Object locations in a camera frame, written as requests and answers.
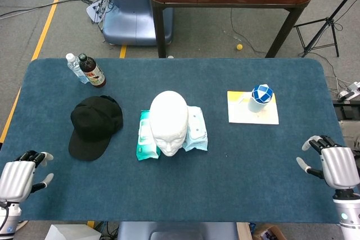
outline floor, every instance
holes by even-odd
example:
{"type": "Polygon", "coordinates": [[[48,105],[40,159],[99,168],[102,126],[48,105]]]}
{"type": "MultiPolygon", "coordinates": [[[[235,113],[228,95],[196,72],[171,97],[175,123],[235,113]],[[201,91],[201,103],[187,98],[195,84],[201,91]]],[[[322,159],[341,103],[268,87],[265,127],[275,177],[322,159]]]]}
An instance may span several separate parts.
{"type": "MultiPolygon", "coordinates": [[[[341,1],[312,0],[299,22],[326,17],[341,1]]],[[[51,2],[53,0],[0,0],[0,13],[51,2]]],[[[1,80],[3,83],[0,85],[0,130],[5,127],[26,67],[33,57],[65,57],[68,52],[74,54],[85,52],[94,58],[119,58],[121,46],[112,46],[104,42],[97,26],[92,25],[87,17],[85,8],[86,5],[79,1],[59,4],[48,30],[43,32],[43,35],[42,31],[51,10],[50,7],[0,20],[0,33],[2,34],[0,36],[0,78],[3,78],[1,80]],[[41,37],[44,38],[44,41],[38,44],[41,37]]],[[[339,58],[336,57],[334,48],[317,51],[332,63],[339,78],[349,82],[360,80],[359,11],[360,2],[356,3],[339,21],[344,28],[343,31],[337,31],[339,58]]],[[[287,12],[283,10],[266,10],[264,12],[264,10],[239,9],[233,11],[233,23],[236,31],[246,36],[256,50],[267,51],[286,14],[287,12]]],[[[303,28],[305,39],[311,38],[319,27],[320,25],[313,25],[303,28]]],[[[237,51],[236,45],[239,43],[239,38],[242,39],[231,28],[230,9],[179,8],[175,11],[174,39],[168,46],[168,54],[175,58],[264,56],[261,53],[254,53],[244,42],[244,49],[237,51]]],[[[331,42],[329,31],[322,37],[322,43],[326,42],[331,42]]],[[[292,31],[277,56],[296,57],[301,51],[298,36],[295,31],[292,31]]],[[[157,57],[156,48],[127,47],[126,58],[136,57],[157,57]]],[[[326,76],[329,76],[327,78],[329,87],[336,88],[330,64],[317,55],[308,55],[308,57],[315,58],[322,64],[326,76]]],[[[349,142],[352,141],[358,130],[357,123],[344,132],[349,142]]],[[[51,223],[58,223],[58,221],[31,221],[19,231],[15,239],[44,239],[51,223]]],[[[280,227],[289,240],[342,239],[339,227],[331,224],[280,224],[280,227]]]]}

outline bottle label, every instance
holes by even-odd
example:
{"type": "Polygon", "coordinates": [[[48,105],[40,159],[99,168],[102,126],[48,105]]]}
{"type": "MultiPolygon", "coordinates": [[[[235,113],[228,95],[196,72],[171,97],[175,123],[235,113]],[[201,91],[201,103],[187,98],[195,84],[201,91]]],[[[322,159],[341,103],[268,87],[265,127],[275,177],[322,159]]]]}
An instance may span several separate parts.
{"type": "Polygon", "coordinates": [[[104,73],[97,65],[93,71],[84,74],[89,79],[92,85],[100,85],[105,81],[104,73]]]}

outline bottle cap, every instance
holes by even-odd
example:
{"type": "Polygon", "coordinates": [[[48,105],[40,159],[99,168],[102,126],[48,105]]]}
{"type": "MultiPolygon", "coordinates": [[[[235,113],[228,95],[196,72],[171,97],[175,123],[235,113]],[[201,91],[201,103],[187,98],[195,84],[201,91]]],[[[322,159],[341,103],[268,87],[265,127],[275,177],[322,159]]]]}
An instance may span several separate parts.
{"type": "Polygon", "coordinates": [[[75,61],[75,56],[72,53],[68,53],[65,57],[68,62],[75,61]]]}
{"type": "Polygon", "coordinates": [[[79,54],[79,60],[81,62],[85,62],[88,60],[88,57],[84,53],[81,53],[81,54],[79,54]]]}

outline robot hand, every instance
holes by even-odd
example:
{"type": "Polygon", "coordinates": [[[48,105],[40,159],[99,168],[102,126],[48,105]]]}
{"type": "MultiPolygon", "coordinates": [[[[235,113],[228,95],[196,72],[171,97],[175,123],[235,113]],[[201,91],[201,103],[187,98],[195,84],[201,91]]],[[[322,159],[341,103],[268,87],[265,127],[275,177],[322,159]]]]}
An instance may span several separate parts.
{"type": "Polygon", "coordinates": [[[53,156],[47,152],[28,151],[15,161],[8,162],[0,178],[0,239],[12,239],[21,215],[19,203],[30,193],[46,188],[54,174],[48,174],[43,181],[33,184],[37,167],[47,165],[53,156]]]}
{"type": "Polygon", "coordinates": [[[360,240],[360,195],[353,188],[360,183],[353,152],[328,136],[312,136],[303,144],[303,151],[313,147],[320,155],[322,170],[307,165],[300,157],[299,166],[308,174],[324,179],[335,189],[332,197],[345,240],[360,240]]]}

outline wet wipes package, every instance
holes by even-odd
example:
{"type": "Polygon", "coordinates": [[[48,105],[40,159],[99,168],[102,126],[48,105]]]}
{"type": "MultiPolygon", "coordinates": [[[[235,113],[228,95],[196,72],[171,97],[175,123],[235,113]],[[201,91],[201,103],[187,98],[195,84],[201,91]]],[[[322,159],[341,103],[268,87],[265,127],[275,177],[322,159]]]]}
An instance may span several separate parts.
{"type": "Polygon", "coordinates": [[[186,139],[182,147],[185,151],[194,148],[208,150],[208,133],[206,132],[205,120],[200,107],[188,106],[188,127],[186,139]]]}
{"type": "Polygon", "coordinates": [[[138,160],[145,160],[149,158],[158,159],[159,156],[160,149],[156,146],[152,137],[149,110],[141,111],[136,157],[138,160]]]}

